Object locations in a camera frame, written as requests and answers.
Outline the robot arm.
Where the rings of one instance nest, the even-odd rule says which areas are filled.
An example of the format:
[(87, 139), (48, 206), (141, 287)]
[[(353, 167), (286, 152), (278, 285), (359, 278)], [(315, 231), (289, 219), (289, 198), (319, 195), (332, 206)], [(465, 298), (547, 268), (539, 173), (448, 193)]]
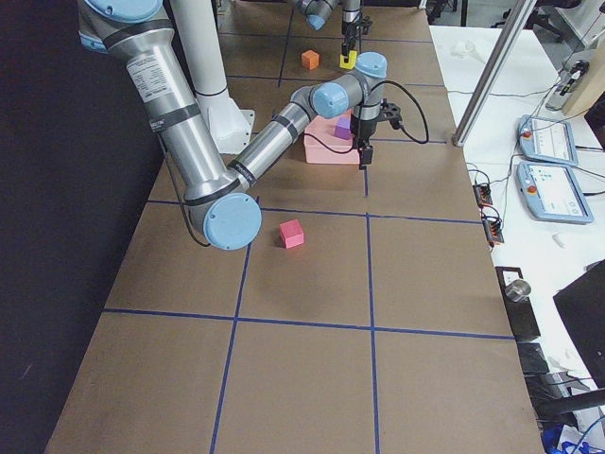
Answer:
[(361, 2), (358, 0), (293, 0), (288, 4), (297, 10), (305, 22), (314, 30), (323, 28), (332, 12), (338, 5), (342, 6), (341, 34), (342, 44), (339, 66), (342, 69), (353, 69), (357, 59), (355, 49), (363, 29)]
[(337, 79), (298, 89), (258, 133), (254, 114), (231, 98), (207, 1), (81, 1), (79, 36), (90, 50), (124, 61), (149, 126), (177, 165), (179, 203), (193, 236), (233, 251), (250, 244), (262, 222), (248, 191), (317, 117), (352, 115), (362, 165), (382, 118), (387, 59), (360, 54)]

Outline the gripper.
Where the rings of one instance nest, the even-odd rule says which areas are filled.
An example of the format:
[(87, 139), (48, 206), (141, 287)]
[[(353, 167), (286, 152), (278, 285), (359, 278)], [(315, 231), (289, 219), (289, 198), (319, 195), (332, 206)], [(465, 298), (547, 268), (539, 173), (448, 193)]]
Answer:
[(361, 9), (344, 9), (341, 17), (341, 55), (347, 57), (350, 50), (350, 64), (355, 65), (357, 59), (357, 44), (355, 36), (362, 20)]
[(373, 146), (371, 138), (376, 131), (378, 118), (378, 105), (355, 106), (352, 110), (352, 137), (353, 148), (358, 153), (358, 169), (365, 170), (365, 166), (372, 163)]

